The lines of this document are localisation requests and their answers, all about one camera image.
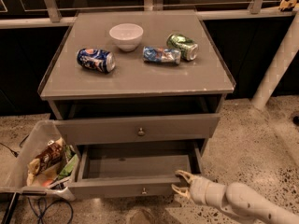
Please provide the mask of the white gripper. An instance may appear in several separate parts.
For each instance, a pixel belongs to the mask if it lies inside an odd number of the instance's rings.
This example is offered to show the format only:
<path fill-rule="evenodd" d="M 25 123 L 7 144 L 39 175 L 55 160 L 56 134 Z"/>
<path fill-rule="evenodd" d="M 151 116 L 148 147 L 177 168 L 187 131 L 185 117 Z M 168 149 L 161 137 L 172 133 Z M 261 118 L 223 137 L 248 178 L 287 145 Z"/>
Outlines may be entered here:
<path fill-rule="evenodd" d="M 225 197 L 226 186 L 213 182 L 205 177 L 193 175 L 187 171 L 176 170 L 175 175 L 181 176 L 190 184 L 187 187 L 178 187 L 171 185 L 172 190 L 198 205 L 206 205 L 211 207 L 223 207 L 227 204 Z"/>

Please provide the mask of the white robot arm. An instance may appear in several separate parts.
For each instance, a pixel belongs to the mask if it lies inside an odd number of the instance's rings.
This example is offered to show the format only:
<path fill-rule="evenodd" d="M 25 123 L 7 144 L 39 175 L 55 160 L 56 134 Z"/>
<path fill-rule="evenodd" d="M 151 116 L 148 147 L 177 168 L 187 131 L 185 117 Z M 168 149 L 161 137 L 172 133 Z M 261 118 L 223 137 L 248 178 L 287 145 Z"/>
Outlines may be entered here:
<path fill-rule="evenodd" d="M 299 216 L 271 203 L 257 191 L 243 183 L 223 185 L 200 175 L 176 170 L 188 187 L 172 185 L 172 190 L 197 205 L 216 208 L 241 224 L 253 224 L 258 219 L 266 224 L 299 224 Z"/>

